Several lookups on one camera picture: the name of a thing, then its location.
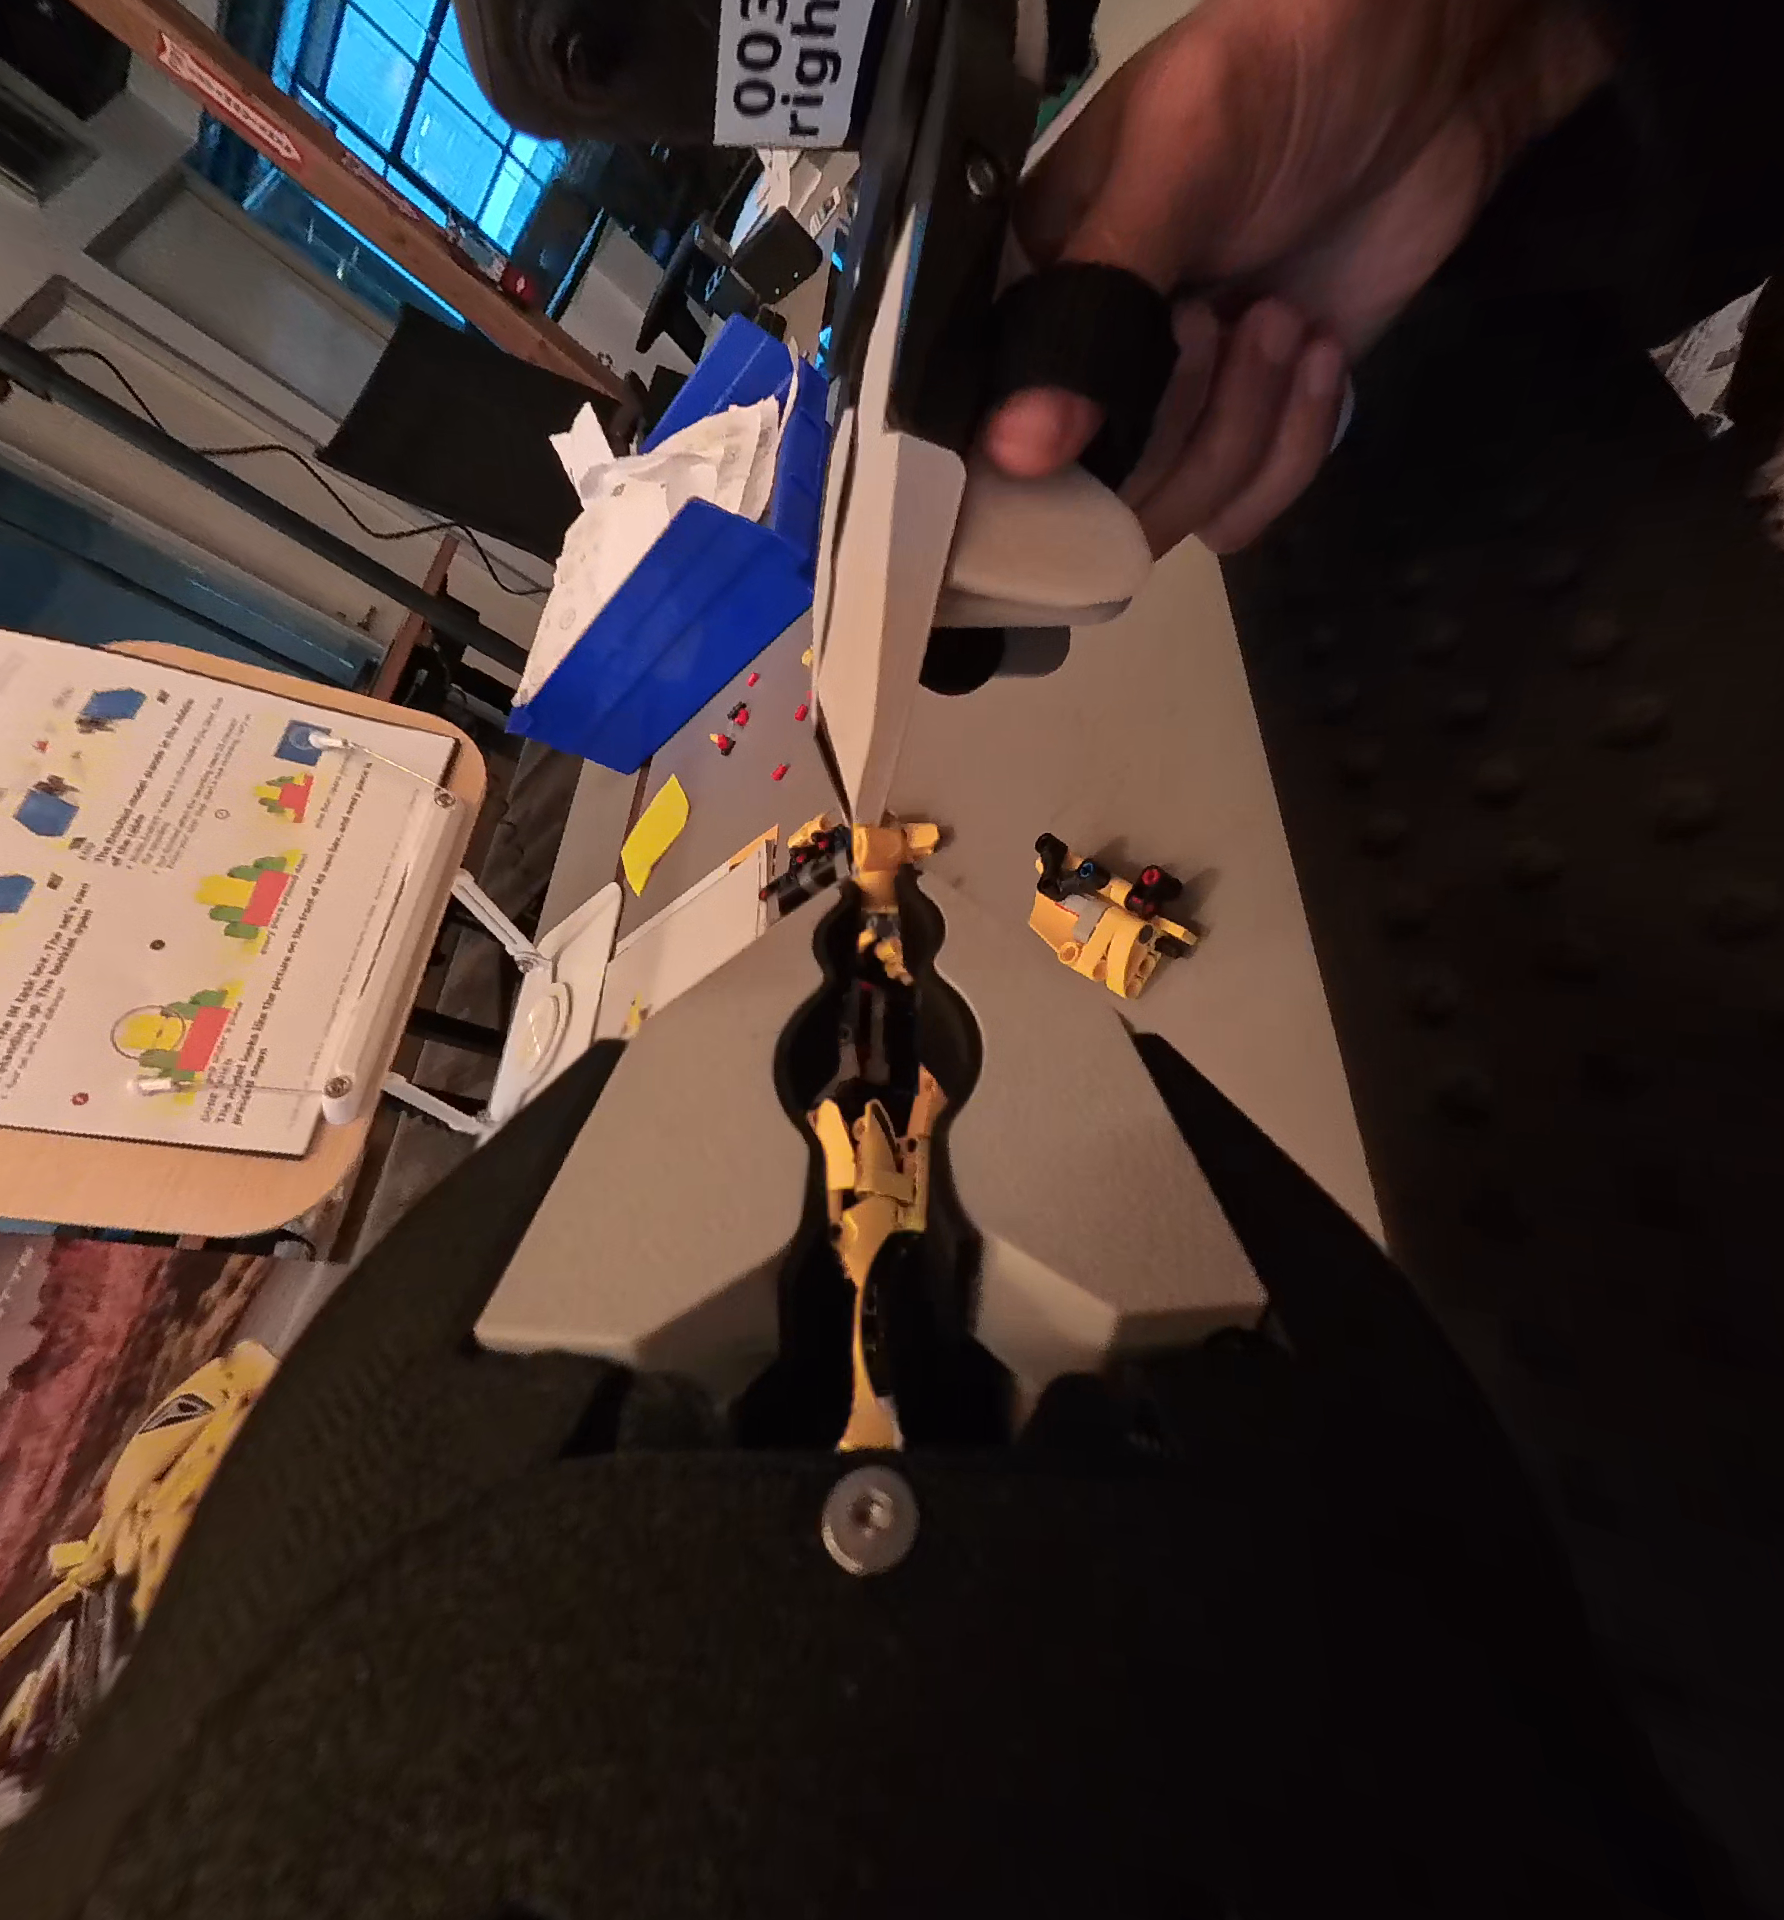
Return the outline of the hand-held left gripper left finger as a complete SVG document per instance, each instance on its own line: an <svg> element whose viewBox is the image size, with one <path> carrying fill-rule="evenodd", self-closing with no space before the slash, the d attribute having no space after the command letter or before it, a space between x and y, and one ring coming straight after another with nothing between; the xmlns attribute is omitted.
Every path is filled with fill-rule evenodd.
<svg viewBox="0 0 1784 1920"><path fill-rule="evenodd" d="M623 1052L474 1324L741 1394L779 1351L779 1280L811 1179L786 1030L826 986L826 891L654 1012Z"/></svg>

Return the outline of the grey desk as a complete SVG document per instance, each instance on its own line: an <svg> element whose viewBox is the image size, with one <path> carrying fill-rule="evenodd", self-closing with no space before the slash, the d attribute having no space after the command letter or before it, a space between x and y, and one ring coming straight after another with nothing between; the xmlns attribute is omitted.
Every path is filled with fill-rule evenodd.
<svg viewBox="0 0 1784 1920"><path fill-rule="evenodd" d="M705 726L700 709L649 762L643 801L679 775L691 820L656 865L645 903L623 911L630 950L613 967L618 980L642 974L635 957L658 954L669 927L684 964L723 950L680 900L720 891L720 869L761 829L786 836L818 810L844 808L815 696L813 754L784 783L718 762ZM997 677L964 696L919 685L888 813L944 829L922 881L951 883L1041 948L1026 921L1037 831L1075 852L1141 853L1175 874L1189 921L1206 930L1196 957L1162 967L1134 1001L1088 986L1134 1034L1164 1039L1260 1122L1352 1223L1377 1231L1263 738L1209 551L1174 549L1126 611L1080 628L1045 678Z"/></svg>

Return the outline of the pile of small bricks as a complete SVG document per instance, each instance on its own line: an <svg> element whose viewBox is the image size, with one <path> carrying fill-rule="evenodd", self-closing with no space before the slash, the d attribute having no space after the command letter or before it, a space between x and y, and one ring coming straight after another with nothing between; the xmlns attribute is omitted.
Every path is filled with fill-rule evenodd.
<svg viewBox="0 0 1784 1920"><path fill-rule="evenodd" d="M765 783L784 783L810 762L813 736L813 666L810 643L786 635L736 672L706 712L706 746Z"/></svg>

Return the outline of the person's right hand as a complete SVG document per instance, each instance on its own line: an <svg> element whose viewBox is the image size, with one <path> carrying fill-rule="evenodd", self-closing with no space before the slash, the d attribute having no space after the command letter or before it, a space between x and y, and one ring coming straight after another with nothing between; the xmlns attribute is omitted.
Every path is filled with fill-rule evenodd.
<svg viewBox="0 0 1784 1920"><path fill-rule="evenodd" d="M1017 233L1033 269L1172 302L1175 369L1120 487L1155 559L1235 553L1312 486L1352 362L1614 52L1586 4L1209 3L1105 80Z"/></svg>

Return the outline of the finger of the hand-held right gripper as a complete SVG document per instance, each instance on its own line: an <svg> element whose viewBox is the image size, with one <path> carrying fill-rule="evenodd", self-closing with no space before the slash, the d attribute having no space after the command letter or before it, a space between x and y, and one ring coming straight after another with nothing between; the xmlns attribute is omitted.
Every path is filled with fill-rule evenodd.
<svg viewBox="0 0 1784 1920"><path fill-rule="evenodd" d="M818 721L844 813L879 825L965 494L965 461L894 428L890 385L920 218L906 217L840 418L818 556Z"/></svg>

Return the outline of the white plastic bags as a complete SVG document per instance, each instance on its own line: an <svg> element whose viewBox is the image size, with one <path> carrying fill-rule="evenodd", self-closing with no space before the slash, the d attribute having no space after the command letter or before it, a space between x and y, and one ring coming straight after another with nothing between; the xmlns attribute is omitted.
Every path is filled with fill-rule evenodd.
<svg viewBox="0 0 1784 1920"><path fill-rule="evenodd" d="M600 455L595 410L553 439L579 503L519 674L534 699L599 615L624 589L656 542L691 507L763 527L771 509L793 404L765 397L680 428L656 451Z"/></svg>

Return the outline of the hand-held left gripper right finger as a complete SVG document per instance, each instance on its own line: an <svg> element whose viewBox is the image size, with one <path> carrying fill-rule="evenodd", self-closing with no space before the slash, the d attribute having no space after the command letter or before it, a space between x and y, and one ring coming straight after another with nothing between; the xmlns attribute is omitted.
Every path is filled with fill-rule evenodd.
<svg viewBox="0 0 1784 1920"><path fill-rule="evenodd" d="M1260 1331L1263 1285L1110 1000L951 883L905 877L900 903L976 1044L946 1169L976 1237L972 1336L1017 1407Z"/></svg>

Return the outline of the person's right forearm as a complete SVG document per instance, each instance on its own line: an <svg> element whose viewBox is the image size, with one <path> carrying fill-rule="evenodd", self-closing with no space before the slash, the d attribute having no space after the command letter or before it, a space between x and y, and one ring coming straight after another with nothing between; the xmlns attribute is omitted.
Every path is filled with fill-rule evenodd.
<svg viewBox="0 0 1784 1920"><path fill-rule="evenodd" d="M1659 348L1784 276L1784 3L1573 4L1609 69L1433 277L1584 302Z"/></svg>

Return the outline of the yellow paper slip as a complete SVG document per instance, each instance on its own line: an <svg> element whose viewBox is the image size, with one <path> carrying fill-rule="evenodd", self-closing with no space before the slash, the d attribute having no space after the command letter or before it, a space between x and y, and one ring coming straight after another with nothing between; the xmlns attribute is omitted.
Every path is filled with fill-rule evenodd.
<svg viewBox="0 0 1784 1920"><path fill-rule="evenodd" d="M624 885L643 897L656 865L675 848L691 820L691 801L679 775L667 775L658 792L643 804L639 817L623 840L618 863Z"/></svg>

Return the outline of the brown wooden shelf frame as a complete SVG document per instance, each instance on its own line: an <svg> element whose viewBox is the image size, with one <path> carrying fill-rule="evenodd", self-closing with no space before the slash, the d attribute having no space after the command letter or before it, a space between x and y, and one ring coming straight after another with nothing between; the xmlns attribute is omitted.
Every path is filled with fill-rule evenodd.
<svg viewBox="0 0 1784 1920"><path fill-rule="evenodd" d="M79 3L100 30L180 86L215 122L423 285L495 346L529 365L623 397L623 382L557 324L509 299L432 222L268 74L177 3Z"/></svg>

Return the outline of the black dimpled mat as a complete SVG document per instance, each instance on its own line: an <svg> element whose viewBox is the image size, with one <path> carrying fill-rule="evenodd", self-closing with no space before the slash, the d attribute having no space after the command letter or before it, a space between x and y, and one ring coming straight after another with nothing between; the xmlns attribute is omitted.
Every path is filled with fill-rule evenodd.
<svg viewBox="0 0 1784 1920"><path fill-rule="evenodd" d="M1224 581L1374 1199L1784 1916L1784 558L1584 300L1357 401Z"/></svg>

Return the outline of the window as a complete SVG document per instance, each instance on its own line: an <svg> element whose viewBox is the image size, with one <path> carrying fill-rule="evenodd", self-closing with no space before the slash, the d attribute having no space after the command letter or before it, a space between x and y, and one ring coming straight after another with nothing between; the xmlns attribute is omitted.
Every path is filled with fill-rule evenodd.
<svg viewBox="0 0 1784 1920"><path fill-rule="evenodd" d="M472 78L445 3L227 3L218 30L337 140L464 245L477 266L511 257L562 178L566 149L518 131ZM259 228L393 324L414 305L464 319L393 266L273 161L208 117L189 164Z"/></svg>

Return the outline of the blue plastic bin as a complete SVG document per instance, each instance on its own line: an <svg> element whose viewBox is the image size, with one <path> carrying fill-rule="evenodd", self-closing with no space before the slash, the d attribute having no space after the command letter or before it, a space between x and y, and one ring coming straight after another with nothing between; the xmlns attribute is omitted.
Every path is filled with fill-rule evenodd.
<svg viewBox="0 0 1784 1920"><path fill-rule="evenodd" d="M818 362L803 361L784 337L756 321L728 319L639 451L662 451L703 419L766 399L776 405L779 434L772 491L761 522L798 553L803 572L811 572L833 444L830 382Z"/></svg>
<svg viewBox="0 0 1784 1920"><path fill-rule="evenodd" d="M635 774L810 611L815 551L803 500L766 522L684 507L506 731Z"/></svg>

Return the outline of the yellow black brick car model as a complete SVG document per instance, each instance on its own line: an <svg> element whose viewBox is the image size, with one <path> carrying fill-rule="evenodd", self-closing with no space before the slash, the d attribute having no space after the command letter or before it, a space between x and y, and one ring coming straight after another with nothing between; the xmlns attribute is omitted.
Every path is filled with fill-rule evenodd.
<svg viewBox="0 0 1784 1920"><path fill-rule="evenodd" d="M854 1296L840 1453L905 1447L881 1263L915 1251L927 1228L932 1137L950 1101L919 1054L920 1000L899 885L939 838L929 823L852 827L821 813L786 840L765 891L776 917L836 885L859 897L858 930L840 950L838 1063L805 1114L823 1167L828 1244Z"/></svg>

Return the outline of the white board stand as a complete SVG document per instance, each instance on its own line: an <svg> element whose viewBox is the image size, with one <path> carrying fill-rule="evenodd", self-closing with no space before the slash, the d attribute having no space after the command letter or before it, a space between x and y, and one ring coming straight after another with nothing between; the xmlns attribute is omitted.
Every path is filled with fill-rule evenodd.
<svg viewBox="0 0 1784 1920"><path fill-rule="evenodd" d="M618 883L606 883L568 921L532 939L466 872L455 878L450 897L519 972L516 1008L504 1034L493 1037L493 1093L472 1114L464 1104L389 1071L383 1094L453 1134L482 1141L592 1044L623 900Z"/></svg>

